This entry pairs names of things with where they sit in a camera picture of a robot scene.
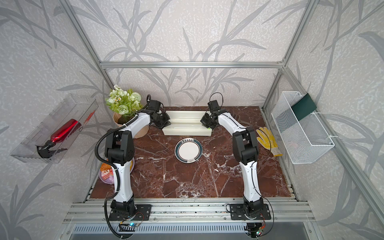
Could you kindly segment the cream plastic wrap dispenser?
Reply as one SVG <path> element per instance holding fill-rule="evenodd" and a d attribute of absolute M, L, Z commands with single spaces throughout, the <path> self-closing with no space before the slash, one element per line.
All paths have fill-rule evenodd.
<path fill-rule="evenodd" d="M 212 135 L 212 129 L 204 127 L 201 119 L 205 111 L 167 111 L 170 125 L 163 128 L 165 136 L 203 136 Z"/>

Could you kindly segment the white plate green rim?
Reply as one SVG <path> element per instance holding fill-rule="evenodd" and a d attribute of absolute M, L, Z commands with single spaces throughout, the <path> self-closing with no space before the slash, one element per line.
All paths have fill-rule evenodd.
<path fill-rule="evenodd" d="M 202 155 L 203 146 L 197 139 L 185 138 L 175 146 L 175 156 L 182 163 L 194 163 L 198 161 Z"/>

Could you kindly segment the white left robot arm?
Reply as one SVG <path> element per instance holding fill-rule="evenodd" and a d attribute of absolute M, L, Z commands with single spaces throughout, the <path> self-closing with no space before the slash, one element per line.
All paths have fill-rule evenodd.
<path fill-rule="evenodd" d="M 115 212 L 128 215 L 136 212 L 130 177 L 130 164 L 135 155 L 133 137 L 152 124 L 163 129 L 171 124 L 170 117 L 162 111 L 140 111 L 121 127 L 108 131 L 96 143 L 95 156 L 114 171 L 115 193 L 107 200 L 112 200 L 111 209 Z"/>

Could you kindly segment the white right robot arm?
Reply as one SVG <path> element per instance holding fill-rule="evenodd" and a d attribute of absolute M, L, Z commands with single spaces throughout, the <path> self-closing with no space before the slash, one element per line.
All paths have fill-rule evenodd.
<path fill-rule="evenodd" d="M 244 211 L 248 217 L 259 212 L 264 200 L 257 176 L 259 146 L 255 130 L 244 127 L 228 112 L 205 113 L 201 123 L 212 130 L 222 126 L 232 135 L 233 155 L 241 167 L 244 181 Z"/>

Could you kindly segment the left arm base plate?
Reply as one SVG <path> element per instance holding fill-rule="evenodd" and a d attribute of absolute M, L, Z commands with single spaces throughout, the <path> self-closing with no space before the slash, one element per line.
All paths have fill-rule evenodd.
<path fill-rule="evenodd" d="M 111 208 L 110 221 L 122 221 L 123 219 L 134 221 L 148 221 L 152 205 L 117 206 Z"/>

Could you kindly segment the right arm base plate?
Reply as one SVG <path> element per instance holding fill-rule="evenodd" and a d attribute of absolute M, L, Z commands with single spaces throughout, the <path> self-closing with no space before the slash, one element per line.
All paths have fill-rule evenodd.
<path fill-rule="evenodd" d="M 268 204 L 264 204 L 258 210 L 248 210 L 244 204 L 229 204 L 231 220 L 271 220 L 271 210 Z"/>

